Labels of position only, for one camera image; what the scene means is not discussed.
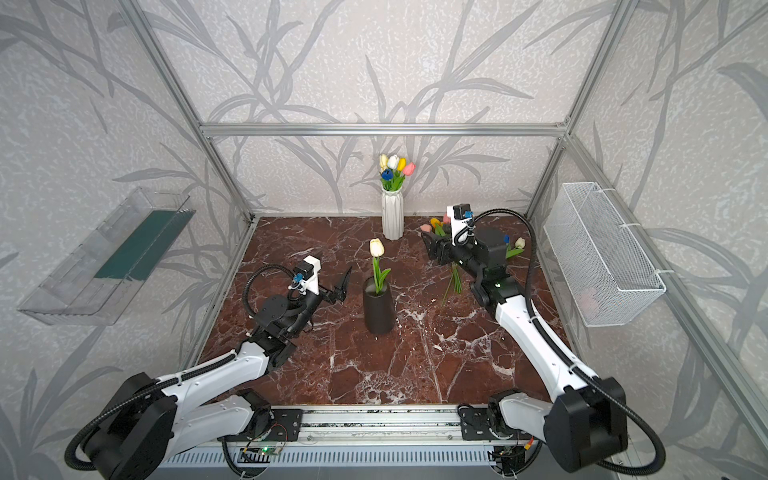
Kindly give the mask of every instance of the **green tulip leaf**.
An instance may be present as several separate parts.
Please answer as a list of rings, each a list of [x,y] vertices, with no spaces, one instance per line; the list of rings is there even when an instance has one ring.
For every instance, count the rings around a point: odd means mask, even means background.
[[[388,269],[386,269],[386,270],[384,270],[384,271],[382,272],[382,276],[381,276],[381,285],[382,285],[381,287],[382,287],[382,288],[384,288],[384,280],[386,280],[386,276],[387,276],[387,275],[389,275],[389,272],[390,272],[391,270],[392,270],[391,268],[388,268]]]
[[[513,250],[507,250],[507,258],[512,258],[515,255],[519,255],[520,253],[523,253],[522,248],[515,248]]]

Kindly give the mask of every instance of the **clear plastic tray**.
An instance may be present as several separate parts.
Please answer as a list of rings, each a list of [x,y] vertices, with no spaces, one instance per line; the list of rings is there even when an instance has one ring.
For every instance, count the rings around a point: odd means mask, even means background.
[[[137,188],[19,311],[49,325],[114,325],[194,214],[188,200]]]

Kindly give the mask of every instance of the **leaf pattern wallpaper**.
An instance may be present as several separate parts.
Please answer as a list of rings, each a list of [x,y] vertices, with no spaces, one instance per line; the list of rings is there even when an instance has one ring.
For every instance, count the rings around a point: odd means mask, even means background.
[[[66,442],[125,378],[187,358],[247,228],[133,34],[111,28],[117,11],[0,4],[3,478],[83,478],[64,467]],[[18,312],[139,186],[187,193],[197,212],[118,322],[46,326]]]
[[[659,5],[633,13],[577,136],[768,392],[768,2]],[[564,156],[535,223],[560,183],[585,180]],[[768,478],[764,452],[662,299],[626,326],[586,329],[548,242],[542,256],[580,354],[623,380],[667,445],[655,478]],[[634,451],[652,455],[644,442]]]
[[[204,121],[283,123],[562,121],[614,7],[502,0],[141,4]],[[418,165],[404,191],[410,213],[442,211],[456,191],[478,209],[525,208],[554,139],[216,143],[254,211],[354,214],[380,209],[374,170],[381,153]]]

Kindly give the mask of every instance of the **marble table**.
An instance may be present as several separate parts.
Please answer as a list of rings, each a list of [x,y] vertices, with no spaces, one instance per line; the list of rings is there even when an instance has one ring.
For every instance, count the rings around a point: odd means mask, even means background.
[[[514,241],[525,226],[512,217],[486,219]],[[250,274],[264,263],[289,268],[306,255],[322,260],[320,283],[332,287],[348,265],[354,265],[344,304],[322,306],[314,328],[293,342],[296,352],[278,370],[238,389],[250,387],[274,405],[486,403],[488,396],[520,389],[548,399],[546,389],[520,347],[475,302],[461,272],[464,290],[449,292],[449,266],[427,259],[419,225],[427,217],[407,217],[397,241],[384,239],[378,217],[264,217],[235,277],[203,351],[211,359],[234,348],[253,328],[240,296]],[[392,268],[398,320],[395,329],[374,336],[362,316],[362,283],[371,275],[368,241],[381,238],[386,253],[382,269]],[[524,284],[526,252],[509,260],[508,271]],[[284,293],[287,278],[275,273],[257,279],[251,304],[260,306]],[[534,303],[554,331],[568,344],[549,287],[537,268]]]

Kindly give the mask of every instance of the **black cable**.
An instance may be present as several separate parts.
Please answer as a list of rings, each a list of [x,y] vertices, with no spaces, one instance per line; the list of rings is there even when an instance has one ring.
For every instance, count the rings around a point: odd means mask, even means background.
[[[245,282],[245,286],[243,287],[243,306],[245,307],[246,313],[248,313],[248,315],[254,319],[256,318],[256,312],[253,311],[253,309],[250,307],[250,303],[248,303],[248,294],[250,292],[250,286],[257,276],[269,270],[279,270],[285,273],[291,279],[293,278],[292,271],[288,270],[286,267],[282,265],[278,265],[277,263],[268,263],[267,265],[262,265],[259,268],[257,268],[255,272],[253,272],[253,275],[250,276],[248,281]]]
[[[517,217],[522,221],[522,223],[528,229],[528,234],[531,236],[531,259],[530,259],[530,262],[528,263],[528,272],[525,274],[525,307],[528,309],[528,315],[531,317],[533,326],[536,328],[536,331],[539,333],[539,335],[541,335],[541,337],[544,339],[547,345],[552,349],[555,355],[557,355],[563,361],[563,363],[565,363],[565,365],[567,365],[568,367],[573,367],[574,361],[565,352],[563,352],[560,349],[558,344],[554,342],[554,340],[549,336],[548,332],[542,326],[541,322],[539,321],[539,318],[535,316],[533,301],[531,300],[531,288],[533,285],[532,279],[535,273],[535,264],[536,264],[535,260],[536,260],[536,247],[537,247],[536,233],[534,232],[533,226],[531,225],[530,222],[528,222],[528,219],[525,218],[525,215],[520,214],[519,212],[516,212],[514,210],[510,210],[508,208],[493,208],[488,211],[485,211],[479,214],[477,217],[473,218],[472,226],[474,226],[477,220],[480,220],[483,217],[487,217],[488,215],[494,215],[494,214],[507,214],[507,215],[512,215],[513,217]],[[462,228],[458,232],[456,238],[460,238],[461,235],[464,234],[467,230],[469,230],[469,225]],[[606,400],[615,404],[622,412],[624,412],[624,414],[630,420],[632,420],[637,426],[640,427],[640,429],[643,431],[643,433],[645,433],[645,435],[648,435],[648,438],[650,439],[651,444],[653,444],[654,446],[654,459],[647,465],[643,465],[641,467],[625,467],[623,465],[616,465],[606,460],[600,460],[599,462],[597,462],[596,465],[599,465],[600,467],[603,467],[603,468],[607,468],[608,470],[611,470],[613,472],[621,473],[623,475],[635,475],[635,476],[650,475],[661,470],[661,467],[664,466],[664,463],[667,460],[667,452],[664,449],[664,444],[661,442],[659,435],[634,410],[630,409],[621,400],[614,398],[610,393],[603,390],[598,385],[598,383],[595,382],[594,379],[592,379],[589,375],[584,373],[584,371],[582,371],[578,367],[574,367],[571,370],[573,371],[574,374],[576,374],[576,376],[584,380],[584,382],[587,385],[589,385],[595,392],[600,393]]]
[[[230,355],[222,358],[218,362],[214,362],[214,363],[211,363],[210,365],[200,367],[199,369],[196,369],[196,370],[192,370],[191,372],[184,373],[181,376],[181,381],[183,382],[195,376],[199,376],[204,373],[207,373],[213,369],[217,369],[220,366],[228,362],[231,362],[234,358],[235,358],[235,354],[231,353]],[[125,407],[139,400],[147,398],[147,395],[158,392],[162,389],[166,389],[169,386],[177,385],[178,383],[179,383],[179,379],[177,377],[174,377],[164,382],[155,383],[154,385],[143,388],[138,392],[136,392],[135,394],[133,394],[132,397],[130,397],[129,399],[124,400],[118,403],[117,405],[110,407],[108,410],[105,410],[95,419],[85,424],[85,426],[82,429],[80,429],[79,432],[74,434],[74,437],[72,437],[72,440],[70,440],[69,443],[67,444],[67,448],[64,450],[64,463],[67,464],[69,468],[72,468],[74,470],[80,470],[82,472],[89,472],[89,471],[95,470],[96,467],[94,466],[93,463],[84,462],[78,458],[77,450],[78,450],[78,445],[80,445],[80,442],[82,442],[87,436],[89,436],[104,420],[120,412]]]
[[[477,429],[477,428],[478,428],[478,426],[477,426],[477,425],[475,425],[475,423],[474,423],[474,422],[471,422],[471,421],[470,421],[468,418],[466,418],[466,417],[462,417],[462,409],[470,409],[471,411],[473,411],[473,412],[474,412],[474,411],[475,411],[475,407],[473,407],[473,406],[469,405],[468,403],[459,403],[459,404],[456,406],[456,414],[458,415],[458,417],[459,417],[460,419],[463,419],[463,420],[464,420],[464,421],[467,423],[467,425],[471,426],[471,427],[472,427],[472,428],[474,428],[474,429]]]
[[[235,465],[234,460],[232,460],[232,457],[230,457],[230,450],[227,447],[227,440],[224,439],[224,437],[221,437],[221,450],[224,453],[224,461],[227,463],[227,466],[230,468],[230,470],[237,475],[240,478],[244,478],[246,480],[250,480],[251,478],[256,478],[262,473],[264,473],[265,468],[261,468],[260,472],[255,475],[247,475],[246,471]]]
[[[296,302],[301,298],[304,298],[306,301],[306,297],[302,297],[301,292],[297,288],[290,290],[288,292],[288,295],[286,295],[286,298],[288,299],[289,302]]]
[[[512,475],[504,475],[504,470],[501,470],[501,469],[497,470],[497,468],[498,468],[497,465],[491,465],[491,468],[493,468],[494,472],[498,473],[499,475],[501,475],[504,478],[510,478],[511,476],[517,477],[517,475],[520,475],[522,472],[527,470],[528,467],[533,465],[533,462],[536,460],[536,457],[538,457],[538,454],[541,453],[541,445],[542,444],[543,444],[542,440],[539,440],[538,442],[536,442],[536,446],[534,447],[533,452],[531,452],[531,456],[528,457],[527,460],[525,460],[525,463],[523,463],[523,466],[520,467],[519,470],[514,470],[512,472]],[[494,453],[494,452],[488,452],[488,453],[493,458],[502,458],[502,459],[507,458],[507,459],[510,459],[510,458],[517,458],[520,455],[525,455],[527,452],[528,452],[528,450],[522,450],[521,452],[517,452],[514,455],[499,455],[498,453]]]

